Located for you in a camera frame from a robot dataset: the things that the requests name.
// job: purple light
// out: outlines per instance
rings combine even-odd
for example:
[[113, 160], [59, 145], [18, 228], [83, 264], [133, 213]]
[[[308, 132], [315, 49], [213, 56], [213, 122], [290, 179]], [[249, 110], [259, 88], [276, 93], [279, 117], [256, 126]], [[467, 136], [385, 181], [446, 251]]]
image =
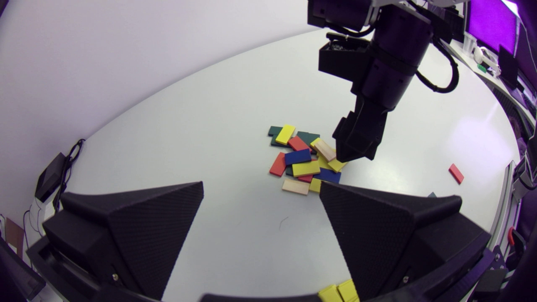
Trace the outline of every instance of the purple light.
[[517, 16], [502, 0], [471, 0], [468, 32], [499, 52], [500, 45], [511, 54], [517, 34]]

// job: green block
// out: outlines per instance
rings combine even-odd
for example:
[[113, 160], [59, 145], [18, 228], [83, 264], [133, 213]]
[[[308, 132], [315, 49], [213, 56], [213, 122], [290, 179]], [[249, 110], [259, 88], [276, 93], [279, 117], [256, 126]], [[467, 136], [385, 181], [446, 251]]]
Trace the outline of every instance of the green block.
[[271, 145], [271, 146], [275, 146], [275, 147], [284, 147], [284, 148], [291, 148], [291, 146], [289, 146], [289, 145], [282, 145], [282, 144], [276, 142], [276, 137], [277, 137], [277, 135], [274, 135], [274, 136], [272, 137], [272, 140], [271, 140], [271, 142], [270, 142], [270, 145]]
[[268, 135], [277, 136], [278, 134], [280, 134], [281, 128], [282, 127], [270, 126], [270, 129], [268, 130]]
[[481, 65], [481, 64], [478, 64], [477, 67], [478, 67], [479, 70], [481, 70], [482, 72], [487, 73], [487, 69], [485, 68], [485, 66], [483, 66], [483, 65]]
[[298, 131], [296, 133], [296, 136], [298, 136], [303, 142], [305, 142], [308, 147], [310, 147], [309, 144], [311, 144], [311, 142], [321, 137], [319, 134], [303, 131]]

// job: round table surface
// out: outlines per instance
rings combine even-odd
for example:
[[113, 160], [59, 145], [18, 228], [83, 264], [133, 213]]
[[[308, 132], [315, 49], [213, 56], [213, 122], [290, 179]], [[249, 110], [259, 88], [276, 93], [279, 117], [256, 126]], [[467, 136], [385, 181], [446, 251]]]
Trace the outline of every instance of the round table surface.
[[[103, 194], [203, 181], [205, 197], [164, 301], [202, 294], [274, 297], [314, 293], [350, 278], [318, 194], [282, 191], [269, 174], [281, 151], [270, 126], [331, 134], [353, 110], [351, 83], [317, 71], [326, 30], [231, 57], [163, 89], [88, 138], [68, 191]], [[459, 195], [461, 213], [489, 231], [505, 167], [519, 161], [492, 92], [459, 64], [455, 91], [414, 78], [388, 114], [373, 161], [358, 159], [340, 183], [409, 195]], [[451, 68], [430, 46], [419, 70], [446, 85]], [[458, 185], [448, 172], [464, 174]]]

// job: white cable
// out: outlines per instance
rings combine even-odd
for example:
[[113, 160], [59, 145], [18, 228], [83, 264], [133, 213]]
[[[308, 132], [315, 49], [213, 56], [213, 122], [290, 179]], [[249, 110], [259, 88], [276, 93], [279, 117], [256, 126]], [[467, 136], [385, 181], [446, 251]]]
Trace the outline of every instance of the white cable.
[[524, 22], [522, 22], [522, 20], [520, 21], [520, 23], [522, 24], [522, 27], [524, 27], [524, 32], [526, 32], [526, 42], [528, 42], [529, 56], [532, 58], [533, 68], [535, 69], [535, 72], [537, 73], [537, 66], [535, 65], [535, 60], [533, 60], [532, 45], [529, 43], [528, 29], [526, 28], [526, 25], [524, 25]]

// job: white wall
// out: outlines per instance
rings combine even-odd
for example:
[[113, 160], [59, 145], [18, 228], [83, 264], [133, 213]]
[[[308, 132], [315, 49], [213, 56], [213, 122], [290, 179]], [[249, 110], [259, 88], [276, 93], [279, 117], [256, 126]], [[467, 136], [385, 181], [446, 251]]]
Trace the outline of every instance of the white wall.
[[0, 213], [22, 226], [58, 152], [185, 76], [314, 30], [306, 14], [306, 0], [12, 0], [0, 18]]

